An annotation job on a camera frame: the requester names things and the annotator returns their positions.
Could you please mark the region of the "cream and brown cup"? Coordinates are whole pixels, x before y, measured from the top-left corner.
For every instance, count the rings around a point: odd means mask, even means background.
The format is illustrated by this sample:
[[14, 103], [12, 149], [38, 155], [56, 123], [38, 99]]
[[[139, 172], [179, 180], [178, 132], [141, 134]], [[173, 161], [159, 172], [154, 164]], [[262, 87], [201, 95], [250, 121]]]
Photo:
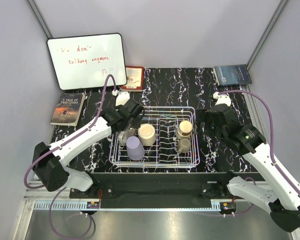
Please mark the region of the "cream and brown cup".
[[193, 131], [193, 124], [188, 120], [183, 120], [179, 123], [176, 136], [178, 139], [189, 139]]

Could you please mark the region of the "cream ribbed cup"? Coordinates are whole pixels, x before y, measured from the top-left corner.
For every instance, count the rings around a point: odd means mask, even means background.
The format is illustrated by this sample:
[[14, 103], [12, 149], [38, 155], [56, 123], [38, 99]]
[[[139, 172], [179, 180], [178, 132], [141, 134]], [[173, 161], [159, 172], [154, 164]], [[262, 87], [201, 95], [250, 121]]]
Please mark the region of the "cream ribbed cup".
[[137, 135], [143, 146], [152, 146], [156, 141], [155, 128], [149, 123], [141, 124]]

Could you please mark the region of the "floral white mug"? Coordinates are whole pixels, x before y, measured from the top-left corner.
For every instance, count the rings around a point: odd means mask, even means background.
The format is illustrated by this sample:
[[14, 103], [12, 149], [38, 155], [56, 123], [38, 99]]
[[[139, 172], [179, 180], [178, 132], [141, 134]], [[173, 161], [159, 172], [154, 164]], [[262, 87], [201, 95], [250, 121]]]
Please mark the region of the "floral white mug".
[[129, 128], [125, 131], [121, 131], [118, 135], [118, 141], [121, 145], [125, 145], [127, 142], [127, 139], [133, 136], [137, 135], [137, 129], [136, 128]]

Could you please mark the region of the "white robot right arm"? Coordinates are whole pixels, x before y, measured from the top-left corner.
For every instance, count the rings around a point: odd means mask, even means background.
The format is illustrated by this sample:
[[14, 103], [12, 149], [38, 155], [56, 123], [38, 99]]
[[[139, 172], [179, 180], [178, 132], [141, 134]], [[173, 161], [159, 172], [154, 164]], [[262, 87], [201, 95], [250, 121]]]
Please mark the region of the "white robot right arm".
[[194, 125], [199, 133], [217, 138], [250, 162], [271, 187], [266, 190], [228, 172], [217, 185], [220, 197], [233, 195], [251, 202], [288, 233], [300, 228], [300, 183], [276, 157], [271, 158], [270, 145], [256, 127], [242, 125], [234, 110], [224, 103], [196, 110]]

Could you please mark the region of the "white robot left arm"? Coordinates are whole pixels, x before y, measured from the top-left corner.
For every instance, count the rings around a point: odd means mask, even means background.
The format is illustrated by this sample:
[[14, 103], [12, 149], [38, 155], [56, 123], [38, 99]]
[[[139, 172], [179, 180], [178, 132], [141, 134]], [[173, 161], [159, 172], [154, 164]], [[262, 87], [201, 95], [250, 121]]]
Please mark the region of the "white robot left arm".
[[105, 108], [87, 125], [59, 141], [37, 144], [32, 170], [49, 192], [66, 187], [93, 198], [98, 186], [92, 177], [85, 171], [69, 168], [68, 164], [92, 144], [127, 129], [143, 111], [143, 106], [129, 99], [124, 105]]

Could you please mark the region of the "lilac plastic cup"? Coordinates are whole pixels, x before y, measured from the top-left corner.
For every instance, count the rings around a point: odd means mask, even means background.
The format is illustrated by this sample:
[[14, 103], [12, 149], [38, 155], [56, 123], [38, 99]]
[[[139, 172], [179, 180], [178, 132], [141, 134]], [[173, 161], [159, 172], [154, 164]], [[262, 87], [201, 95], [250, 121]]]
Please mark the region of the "lilac plastic cup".
[[145, 149], [136, 136], [130, 136], [126, 140], [127, 155], [132, 161], [139, 161], [145, 155]]

